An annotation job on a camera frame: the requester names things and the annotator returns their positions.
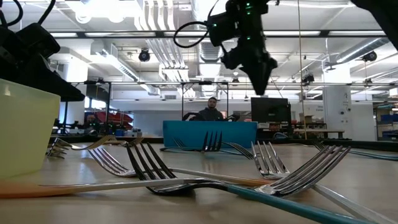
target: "black cable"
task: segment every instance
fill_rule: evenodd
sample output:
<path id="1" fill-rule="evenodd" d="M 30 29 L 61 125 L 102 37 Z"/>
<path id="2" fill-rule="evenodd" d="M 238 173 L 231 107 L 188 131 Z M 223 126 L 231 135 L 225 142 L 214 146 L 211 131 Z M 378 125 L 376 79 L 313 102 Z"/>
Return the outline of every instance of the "black cable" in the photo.
<path id="1" fill-rule="evenodd" d="M 1 10 L 1 9 L 0 9 L 0 22 L 1 22 L 1 26 L 2 26 L 2 27 L 8 28 L 7 20 L 6 20 L 6 18 L 4 17 L 4 13 L 2 13 L 2 10 Z"/>
<path id="2" fill-rule="evenodd" d="M 21 4 L 19 3 L 19 1 L 14 0 L 14 2 L 18 7 L 18 16 L 17 16 L 17 19 L 14 19 L 13 21 L 9 22 L 8 26 L 13 26 L 13 25 L 17 24 L 19 21 L 21 21 L 22 17 L 24 16 L 24 10 L 23 10 Z"/>
<path id="3" fill-rule="evenodd" d="M 38 24 L 43 24 L 43 22 L 44 22 L 44 20 L 47 18 L 47 16 L 49 16 L 49 14 L 50 14 L 50 12 L 51 12 L 51 10 L 52 10 L 52 8 L 54 7 L 54 5 L 55 5 L 55 1 L 56 0 L 51 0 L 51 2 L 50 2 L 50 4 L 49 4 L 49 6 L 48 6 L 48 8 L 45 10 L 45 12 L 43 13 L 43 16 L 39 19 L 39 21 L 37 22 Z"/>
<path id="4" fill-rule="evenodd" d="M 209 14 L 207 15 L 207 18 L 210 17 L 210 15 L 211 15 L 211 13 L 213 12 L 213 9 L 214 9 L 214 7 L 217 5 L 218 1 L 219 1 L 219 0 L 217 0 L 217 1 L 214 3 L 213 7 L 210 9 Z M 196 41 L 195 43 L 193 43 L 193 44 L 191 44 L 191 45 L 181 45 L 181 44 L 179 44 L 179 43 L 177 42 L 177 34 L 178 34 L 182 29 L 184 29 L 184 28 L 186 28 L 187 26 L 190 26 L 190 25 L 203 25 L 203 26 L 207 27 L 207 23 L 206 23 L 206 22 L 200 22 L 200 21 L 188 22 L 188 23 L 182 25 L 182 26 L 181 26 L 180 28 L 178 28 L 178 29 L 175 31 L 175 33 L 174 33 L 173 42 L 175 43 L 175 45 L 177 45 L 177 46 L 179 46 L 179 47 L 181 47 L 181 48 L 185 48 L 185 49 L 194 47 L 194 46 L 198 45 L 201 41 L 203 41 L 203 39 L 206 38 L 207 34 L 209 33 L 209 31 L 207 30 L 206 33 L 205 33 L 205 35 L 203 35 L 203 37 L 200 37 L 200 39 L 199 39 L 198 41 Z"/>
<path id="5" fill-rule="evenodd" d="M 0 0 L 0 22 L 1 22 L 1 26 L 4 28 L 7 28 L 7 20 L 4 17 L 4 13 L 2 12 L 2 0 Z"/>

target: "desk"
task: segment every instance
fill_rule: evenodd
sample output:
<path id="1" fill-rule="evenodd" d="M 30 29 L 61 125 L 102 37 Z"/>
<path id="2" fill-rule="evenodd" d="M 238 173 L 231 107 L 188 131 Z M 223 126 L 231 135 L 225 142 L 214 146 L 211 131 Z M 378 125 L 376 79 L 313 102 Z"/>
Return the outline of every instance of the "desk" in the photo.
<path id="1" fill-rule="evenodd" d="M 161 144 L 153 144 L 156 151 Z M 131 168 L 126 150 L 105 146 L 115 159 Z M 318 150 L 274 145 L 290 171 L 307 162 Z M 159 152 L 170 167 L 216 174 L 260 178 L 254 162 L 219 152 Z M 322 185 L 383 215 L 398 220 L 398 163 L 348 154 L 322 181 Z M 65 160 L 46 158 L 40 172 L 12 178 L 37 184 L 87 184 L 137 181 L 105 172 L 86 151 L 68 151 Z M 347 214 L 342 208 L 306 190 L 289 200 Z M 90 192 L 64 197 L 0 200 L 0 223 L 40 224 L 241 224 L 314 223 L 305 218 L 245 200 L 215 189 L 196 189 L 191 196 L 160 197 L 145 188 Z"/>
<path id="2" fill-rule="evenodd" d="M 338 138 L 342 139 L 343 138 L 343 133 L 345 130 L 333 130 L 333 129 L 307 129 L 306 130 L 308 133 L 323 133 L 323 136 L 325 139 L 328 138 L 328 133 L 338 133 Z M 304 133 L 304 129 L 294 129 L 293 132 L 295 133 Z"/>

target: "man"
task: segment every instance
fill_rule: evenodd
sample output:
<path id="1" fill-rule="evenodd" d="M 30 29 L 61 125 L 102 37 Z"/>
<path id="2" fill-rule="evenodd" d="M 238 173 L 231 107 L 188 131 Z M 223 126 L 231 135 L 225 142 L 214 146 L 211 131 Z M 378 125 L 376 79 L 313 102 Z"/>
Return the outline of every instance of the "man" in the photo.
<path id="1" fill-rule="evenodd" d="M 217 99 L 211 97 L 207 101 L 207 107 L 204 110 L 199 111 L 199 113 L 206 121 L 219 121 L 223 119 L 223 114 L 216 109 L 216 106 Z"/>

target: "blue box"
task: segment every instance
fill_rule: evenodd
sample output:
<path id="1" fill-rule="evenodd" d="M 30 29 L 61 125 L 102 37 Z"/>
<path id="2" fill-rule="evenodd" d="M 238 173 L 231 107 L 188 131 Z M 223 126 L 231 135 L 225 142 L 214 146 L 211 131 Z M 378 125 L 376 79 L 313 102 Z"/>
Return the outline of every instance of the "blue box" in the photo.
<path id="1" fill-rule="evenodd" d="M 207 131 L 209 138 L 211 132 L 223 132 L 223 142 L 250 148 L 251 142 L 256 140 L 257 122 L 163 121 L 164 146 L 177 146 L 174 138 L 178 138 L 187 147 L 202 147 Z"/>

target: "teal fork handle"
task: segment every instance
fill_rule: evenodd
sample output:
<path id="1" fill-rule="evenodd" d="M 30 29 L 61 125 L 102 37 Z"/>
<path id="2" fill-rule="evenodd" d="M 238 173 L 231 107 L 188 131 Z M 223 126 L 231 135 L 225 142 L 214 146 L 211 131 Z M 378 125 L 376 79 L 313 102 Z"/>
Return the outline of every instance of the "teal fork handle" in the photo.
<path id="1" fill-rule="evenodd" d="M 353 217 L 348 217 L 339 213 L 329 212 L 320 208 L 315 208 L 308 205 L 303 205 L 301 203 L 292 202 L 290 200 L 256 192 L 254 190 L 244 189 L 235 185 L 228 186 L 228 192 L 250 200 L 264 203 L 266 205 L 270 205 L 275 208 L 279 208 L 283 211 L 290 212 L 319 223 L 372 223 L 368 221 L 358 220 Z"/>

